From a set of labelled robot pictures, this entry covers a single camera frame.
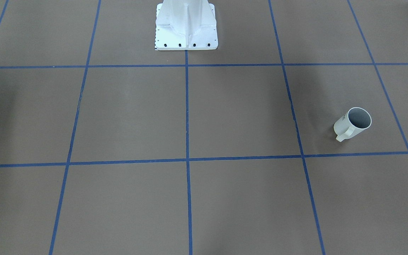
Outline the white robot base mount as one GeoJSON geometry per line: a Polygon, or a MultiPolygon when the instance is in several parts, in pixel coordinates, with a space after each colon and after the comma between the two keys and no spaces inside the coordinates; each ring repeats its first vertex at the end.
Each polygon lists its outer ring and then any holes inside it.
{"type": "Polygon", "coordinates": [[[215,6],[207,0],[164,0],[156,11],[155,50],[218,48],[215,6]]]}

